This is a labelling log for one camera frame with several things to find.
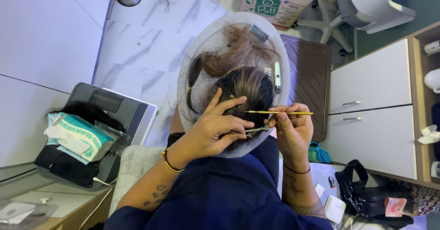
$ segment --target gold beaded bracelet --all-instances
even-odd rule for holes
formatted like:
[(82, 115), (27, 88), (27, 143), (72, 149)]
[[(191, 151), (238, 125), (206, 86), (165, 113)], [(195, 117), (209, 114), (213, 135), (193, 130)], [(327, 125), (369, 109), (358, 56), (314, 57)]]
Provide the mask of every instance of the gold beaded bracelet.
[(178, 170), (178, 169), (172, 167), (172, 166), (168, 163), (168, 160), (167, 160), (167, 158), (166, 158), (166, 153), (168, 152), (168, 148), (169, 148), (169, 147), (167, 147), (167, 148), (165, 149), (165, 151), (162, 152), (162, 156), (164, 157), (164, 160), (165, 160), (165, 164), (166, 164), (166, 166), (168, 166), (168, 168), (169, 168), (171, 171), (174, 171), (174, 172), (181, 172), (181, 171), (183, 171), (184, 169), (182, 169), (182, 170)]

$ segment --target white tile floor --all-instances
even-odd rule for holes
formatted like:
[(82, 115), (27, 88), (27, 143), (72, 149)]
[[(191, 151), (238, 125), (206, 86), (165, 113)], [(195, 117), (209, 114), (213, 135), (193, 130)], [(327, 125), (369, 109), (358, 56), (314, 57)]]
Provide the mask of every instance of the white tile floor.
[[(104, 36), (94, 85), (139, 98), (159, 107), (147, 144), (166, 146), (171, 119), (179, 99), (177, 77), (186, 50), (195, 37), (220, 17), (235, 12), (241, 0), (141, 0), (135, 7), (117, 1)], [(305, 19), (319, 19), (310, 9)], [(321, 31), (299, 26), (287, 32), (319, 41)], [(334, 40), (333, 62), (343, 64)]]

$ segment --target chair wheel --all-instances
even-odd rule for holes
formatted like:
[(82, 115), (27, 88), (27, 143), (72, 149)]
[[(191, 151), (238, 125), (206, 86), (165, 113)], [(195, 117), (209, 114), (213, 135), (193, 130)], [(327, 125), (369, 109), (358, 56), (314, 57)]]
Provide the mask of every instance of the chair wheel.
[(344, 49), (344, 48), (342, 48), (342, 49), (340, 49), (339, 50), (339, 55), (340, 56), (346, 56), (346, 55), (348, 55), (349, 53)]
[(311, 2), (311, 7), (312, 8), (317, 8), (319, 6), (319, 4), (318, 4), (318, 0), (313, 0), (312, 2)]

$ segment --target paper money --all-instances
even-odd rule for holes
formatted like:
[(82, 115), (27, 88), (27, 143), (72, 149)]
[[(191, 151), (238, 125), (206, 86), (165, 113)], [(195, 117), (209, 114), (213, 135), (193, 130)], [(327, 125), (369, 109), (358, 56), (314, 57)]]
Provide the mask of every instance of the paper money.
[(385, 216), (386, 217), (402, 217), (404, 207), (407, 204), (405, 198), (392, 198), (385, 199)]

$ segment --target black bag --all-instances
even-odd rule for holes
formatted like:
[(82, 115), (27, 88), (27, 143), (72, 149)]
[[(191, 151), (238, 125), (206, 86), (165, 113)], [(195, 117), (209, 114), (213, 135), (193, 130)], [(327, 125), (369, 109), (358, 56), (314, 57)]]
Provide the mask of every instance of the black bag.
[[(358, 174), (360, 181), (353, 182), (353, 170)], [(355, 216), (360, 213), (368, 220), (389, 225), (392, 229), (400, 229), (406, 225), (414, 224), (410, 216), (386, 217), (385, 199), (388, 197), (406, 198), (410, 200), (408, 189), (391, 189), (385, 187), (365, 188), (368, 174), (359, 160), (352, 160), (343, 171), (335, 173), (336, 180), (341, 189), (341, 197), (347, 207), (345, 212)]]

